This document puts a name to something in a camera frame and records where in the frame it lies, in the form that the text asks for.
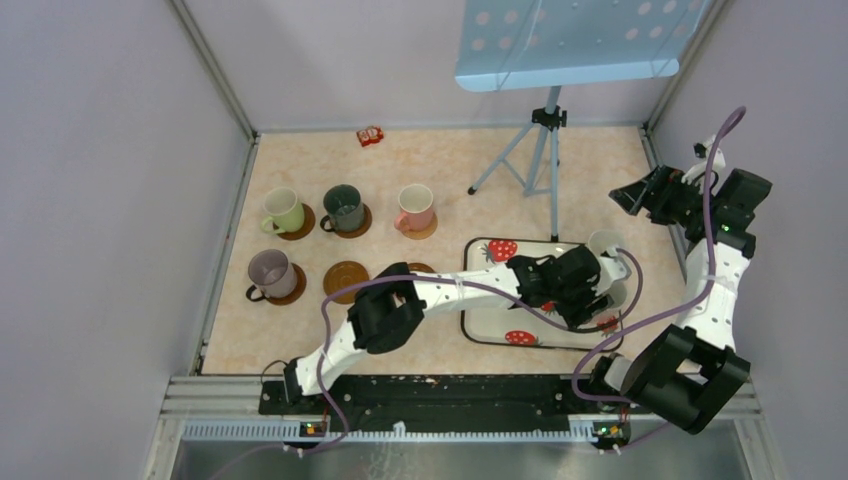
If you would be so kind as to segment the pink white mug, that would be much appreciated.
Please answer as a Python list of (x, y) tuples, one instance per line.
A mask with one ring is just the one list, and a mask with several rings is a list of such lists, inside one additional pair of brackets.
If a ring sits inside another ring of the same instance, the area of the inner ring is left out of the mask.
[(614, 282), (606, 292), (608, 310), (619, 311), (628, 298), (628, 290), (623, 282)]

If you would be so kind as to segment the yellow mug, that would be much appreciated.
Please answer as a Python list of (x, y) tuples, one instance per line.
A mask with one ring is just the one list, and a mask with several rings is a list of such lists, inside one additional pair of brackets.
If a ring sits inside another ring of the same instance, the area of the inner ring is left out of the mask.
[(624, 236), (616, 230), (597, 230), (590, 235), (586, 245), (598, 257), (617, 257), (620, 249), (627, 248)]

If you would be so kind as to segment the white strawberry tray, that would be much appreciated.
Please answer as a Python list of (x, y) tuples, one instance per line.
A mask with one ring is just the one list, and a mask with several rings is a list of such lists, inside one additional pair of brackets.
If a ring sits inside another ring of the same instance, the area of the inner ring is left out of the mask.
[[(509, 240), (479, 237), (465, 247), (463, 267), (483, 270), (507, 260), (509, 254), (541, 257), (560, 256), (574, 248), (574, 242), (550, 243), (535, 240)], [(471, 341), (491, 345), (527, 346), (586, 352), (601, 340), (619, 331), (619, 311), (605, 310), (573, 332), (565, 331), (565, 321), (551, 304), (531, 314), (523, 308), (483, 308), (461, 313), (461, 330)]]

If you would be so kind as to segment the brown wooden coaster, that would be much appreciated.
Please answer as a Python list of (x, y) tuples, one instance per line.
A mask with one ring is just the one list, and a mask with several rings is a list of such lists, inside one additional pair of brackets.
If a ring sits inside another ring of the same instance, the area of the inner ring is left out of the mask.
[(364, 206), (364, 215), (364, 221), (358, 229), (349, 232), (335, 231), (334, 234), (344, 239), (353, 239), (364, 235), (370, 229), (373, 223), (372, 211), (368, 205)]
[(295, 208), (290, 213), (279, 216), (286, 227), (294, 226), (297, 220), (301, 220), (300, 228), (297, 230), (286, 230), (285, 232), (277, 233), (277, 236), (283, 240), (295, 241), (306, 237), (315, 227), (316, 218), (311, 206), (308, 204), (300, 204), (299, 208)]
[(423, 272), (423, 273), (434, 273), (435, 270), (425, 263), (420, 262), (411, 262), (408, 264), (408, 268), (411, 272)]
[(292, 267), (293, 272), (296, 277), (296, 285), (292, 292), (285, 297), (267, 297), (266, 301), (277, 306), (285, 306), (290, 305), (296, 302), (305, 292), (307, 286), (307, 276), (304, 270), (297, 264), (294, 264)]
[(323, 278), (324, 293), (329, 296), (353, 284), (370, 279), (367, 269), (360, 263), (345, 260), (332, 265)]

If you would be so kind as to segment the woven rattan coaster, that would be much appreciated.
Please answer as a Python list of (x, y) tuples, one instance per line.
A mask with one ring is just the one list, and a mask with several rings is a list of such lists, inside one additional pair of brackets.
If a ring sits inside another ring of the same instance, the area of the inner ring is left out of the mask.
[(403, 212), (396, 218), (396, 229), (406, 238), (422, 240), (430, 237), (438, 228), (438, 216), (407, 215)]

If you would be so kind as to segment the dark green mug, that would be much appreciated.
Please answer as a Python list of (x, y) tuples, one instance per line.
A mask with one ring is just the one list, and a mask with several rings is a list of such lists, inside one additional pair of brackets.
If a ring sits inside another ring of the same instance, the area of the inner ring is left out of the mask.
[(364, 221), (364, 203), (359, 190), (349, 184), (330, 188), (323, 197), (326, 215), (320, 221), (325, 232), (349, 232), (358, 229)]

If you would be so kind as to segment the purple mug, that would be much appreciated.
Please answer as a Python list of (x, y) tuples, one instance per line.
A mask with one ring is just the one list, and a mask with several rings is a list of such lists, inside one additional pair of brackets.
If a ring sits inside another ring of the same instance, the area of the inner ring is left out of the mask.
[(245, 296), (251, 302), (285, 298), (298, 285), (293, 263), (284, 252), (276, 249), (257, 253), (250, 260), (247, 273), (251, 285)]

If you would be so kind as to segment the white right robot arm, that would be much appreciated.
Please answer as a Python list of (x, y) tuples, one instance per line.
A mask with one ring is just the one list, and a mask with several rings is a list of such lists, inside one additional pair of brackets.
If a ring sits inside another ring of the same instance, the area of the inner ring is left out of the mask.
[(756, 249), (747, 228), (771, 189), (770, 181), (734, 169), (705, 211), (702, 188), (686, 183), (683, 171), (660, 166), (611, 191), (627, 213), (646, 209), (654, 223), (683, 227), (692, 246), (684, 309), (635, 360), (598, 360), (586, 385), (594, 409), (612, 412), (627, 399), (695, 435), (748, 380), (751, 365), (736, 352), (733, 314)]

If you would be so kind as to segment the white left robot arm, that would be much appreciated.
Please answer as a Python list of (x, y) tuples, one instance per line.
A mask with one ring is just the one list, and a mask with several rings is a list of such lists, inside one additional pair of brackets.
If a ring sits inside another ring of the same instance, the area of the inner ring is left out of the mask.
[(578, 245), (559, 255), (517, 255), (480, 270), (414, 273), (390, 265), (362, 282), (339, 328), (325, 324), (322, 344), (284, 370), (283, 401), (308, 413), (321, 394), (367, 355), (404, 346), (428, 317), (474, 309), (537, 312), (552, 304), (566, 330), (616, 307), (618, 287), (630, 275), (620, 258)]

